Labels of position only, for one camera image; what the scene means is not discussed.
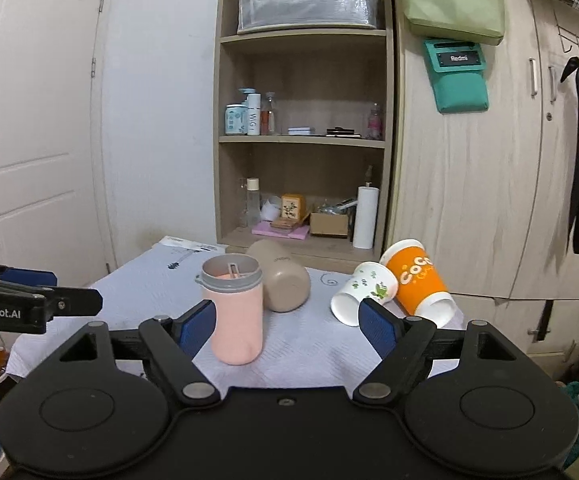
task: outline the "pink bottle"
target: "pink bottle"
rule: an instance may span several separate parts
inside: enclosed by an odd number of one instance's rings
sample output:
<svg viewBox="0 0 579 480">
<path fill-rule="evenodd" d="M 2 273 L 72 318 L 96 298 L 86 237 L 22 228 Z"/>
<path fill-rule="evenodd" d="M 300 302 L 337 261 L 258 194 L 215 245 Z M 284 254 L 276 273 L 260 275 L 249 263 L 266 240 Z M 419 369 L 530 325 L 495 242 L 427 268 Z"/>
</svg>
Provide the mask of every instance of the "pink bottle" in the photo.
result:
<svg viewBox="0 0 579 480">
<path fill-rule="evenodd" d="M 210 338 L 214 355 L 228 365 L 244 365 L 263 350 L 263 273 L 246 254 L 208 259 L 196 282 L 203 298 L 216 305 L 216 328 Z"/>
</svg>

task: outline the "teal pouch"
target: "teal pouch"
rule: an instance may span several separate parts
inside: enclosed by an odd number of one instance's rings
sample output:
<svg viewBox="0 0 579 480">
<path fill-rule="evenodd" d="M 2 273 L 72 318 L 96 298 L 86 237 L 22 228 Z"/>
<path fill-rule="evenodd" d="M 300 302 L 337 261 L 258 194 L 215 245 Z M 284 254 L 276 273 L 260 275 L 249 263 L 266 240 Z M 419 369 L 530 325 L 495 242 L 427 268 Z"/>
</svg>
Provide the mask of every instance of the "teal pouch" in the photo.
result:
<svg viewBox="0 0 579 480">
<path fill-rule="evenodd" d="M 487 64 L 480 45 L 435 38 L 423 43 L 437 110 L 442 114 L 487 110 L 489 99 L 483 78 Z"/>
</svg>

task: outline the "plastic cover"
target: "plastic cover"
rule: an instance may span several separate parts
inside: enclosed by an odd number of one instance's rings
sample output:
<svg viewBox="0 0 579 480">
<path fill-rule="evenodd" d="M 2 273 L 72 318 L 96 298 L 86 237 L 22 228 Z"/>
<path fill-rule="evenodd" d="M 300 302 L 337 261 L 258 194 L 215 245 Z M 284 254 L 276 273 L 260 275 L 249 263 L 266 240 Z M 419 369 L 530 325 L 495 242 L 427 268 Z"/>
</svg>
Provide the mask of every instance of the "plastic cover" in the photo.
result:
<svg viewBox="0 0 579 480">
<path fill-rule="evenodd" d="M 239 0 L 238 33 L 295 27 L 377 28 L 378 0 Z"/>
</svg>

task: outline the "orange paper cup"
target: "orange paper cup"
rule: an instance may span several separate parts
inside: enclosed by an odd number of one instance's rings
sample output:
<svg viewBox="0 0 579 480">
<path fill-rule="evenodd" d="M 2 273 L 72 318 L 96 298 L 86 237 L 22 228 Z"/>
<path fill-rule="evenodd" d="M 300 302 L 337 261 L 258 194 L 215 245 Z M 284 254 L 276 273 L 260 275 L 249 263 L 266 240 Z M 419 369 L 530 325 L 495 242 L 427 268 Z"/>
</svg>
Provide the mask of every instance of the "orange paper cup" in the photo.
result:
<svg viewBox="0 0 579 480">
<path fill-rule="evenodd" d="M 408 314 L 430 319 L 438 327 L 454 317 L 456 303 L 418 240 L 395 243 L 381 256 L 380 263 L 396 276 L 396 299 Z"/>
</svg>

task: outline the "green leaf print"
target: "green leaf print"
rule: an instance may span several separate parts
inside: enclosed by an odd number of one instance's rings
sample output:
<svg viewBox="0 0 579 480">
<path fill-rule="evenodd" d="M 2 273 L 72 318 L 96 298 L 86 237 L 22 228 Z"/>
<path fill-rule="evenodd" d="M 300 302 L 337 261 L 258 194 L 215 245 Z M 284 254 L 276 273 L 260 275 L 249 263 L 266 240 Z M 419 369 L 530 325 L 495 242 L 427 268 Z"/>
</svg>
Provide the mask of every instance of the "green leaf print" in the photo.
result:
<svg viewBox="0 0 579 480">
<path fill-rule="evenodd" d="M 387 287 L 383 284 L 383 282 L 380 282 L 380 285 L 377 283 L 376 292 L 372 292 L 371 294 L 379 300 L 384 300 L 387 297 Z"/>
</svg>

